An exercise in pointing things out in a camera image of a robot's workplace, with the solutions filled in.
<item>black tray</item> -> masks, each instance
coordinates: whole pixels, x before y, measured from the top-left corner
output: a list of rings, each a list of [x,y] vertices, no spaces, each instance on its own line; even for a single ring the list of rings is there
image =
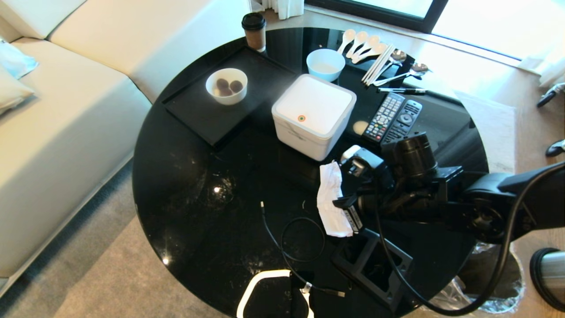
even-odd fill
[[[206,80],[213,72],[230,67],[247,75],[247,95],[235,105],[222,105],[206,91]],[[163,103],[178,120],[216,146],[258,106],[271,107],[296,77],[285,66],[243,46]]]

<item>chopsticks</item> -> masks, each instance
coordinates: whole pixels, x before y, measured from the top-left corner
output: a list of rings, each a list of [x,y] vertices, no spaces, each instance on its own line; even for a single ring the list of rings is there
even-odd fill
[[[375,62],[369,68],[367,73],[365,73],[363,78],[361,78],[361,81],[366,86],[371,85],[375,81],[375,79],[379,75],[380,71],[383,69],[383,67],[388,62],[390,55],[392,54],[392,52],[394,52],[394,49],[395,49],[394,45],[389,44],[386,47],[386,50],[381,55],[379,55],[379,57],[375,60]]]

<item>black cup lid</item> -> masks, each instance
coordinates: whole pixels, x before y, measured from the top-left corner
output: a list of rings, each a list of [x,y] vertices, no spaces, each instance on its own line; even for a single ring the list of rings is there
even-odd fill
[[[260,13],[254,12],[244,15],[241,27],[245,30],[260,30],[265,27],[267,21]]]

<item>white storage container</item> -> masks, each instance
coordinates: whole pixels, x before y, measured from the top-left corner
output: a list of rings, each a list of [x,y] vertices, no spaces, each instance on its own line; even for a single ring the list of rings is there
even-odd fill
[[[348,89],[301,75],[273,105],[277,137],[322,161],[345,130],[356,100],[357,95]]]

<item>chocolate ball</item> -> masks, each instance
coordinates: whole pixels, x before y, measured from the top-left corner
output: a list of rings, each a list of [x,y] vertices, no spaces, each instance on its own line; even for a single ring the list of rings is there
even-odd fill
[[[233,93],[229,88],[224,88],[220,90],[220,96],[222,97],[231,96],[231,95],[233,95]]]
[[[240,81],[235,80],[229,85],[229,87],[232,89],[232,91],[234,93],[238,93],[239,91],[241,91],[244,88],[244,85],[241,84]]]
[[[229,83],[225,79],[219,79],[216,81],[216,86],[218,87],[218,89],[222,90],[228,88]]]

